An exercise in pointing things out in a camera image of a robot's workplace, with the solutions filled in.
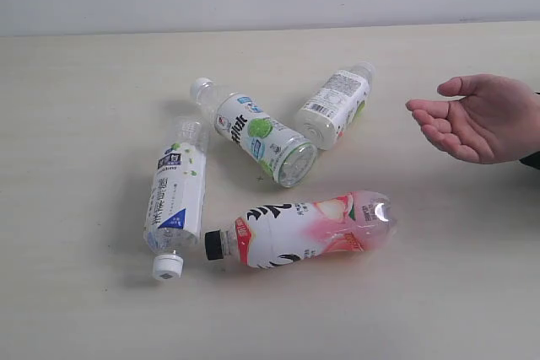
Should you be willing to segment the person's open hand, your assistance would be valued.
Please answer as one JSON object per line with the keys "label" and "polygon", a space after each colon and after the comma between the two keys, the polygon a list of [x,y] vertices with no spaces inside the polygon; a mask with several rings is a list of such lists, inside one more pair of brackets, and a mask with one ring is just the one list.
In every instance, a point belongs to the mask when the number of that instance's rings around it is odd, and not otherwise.
{"label": "person's open hand", "polygon": [[406,108],[440,151],[468,163],[501,164],[528,155],[520,135],[528,89],[496,75],[461,76],[439,85],[444,100],[411,99]]}

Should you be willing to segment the black jacket sleeve forearm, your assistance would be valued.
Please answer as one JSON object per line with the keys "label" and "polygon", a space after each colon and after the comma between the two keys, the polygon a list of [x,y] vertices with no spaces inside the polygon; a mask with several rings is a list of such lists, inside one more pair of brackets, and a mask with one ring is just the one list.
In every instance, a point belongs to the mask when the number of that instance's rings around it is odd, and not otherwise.
{"label": "black jacket sleeve forearm", "polygon": [[539,93],[533,93],[528,89],[526,96],[526,111],[521,119],[520,135],[523,148],[528,155],[520,159],[520,162],[534,169],[539,169]]}

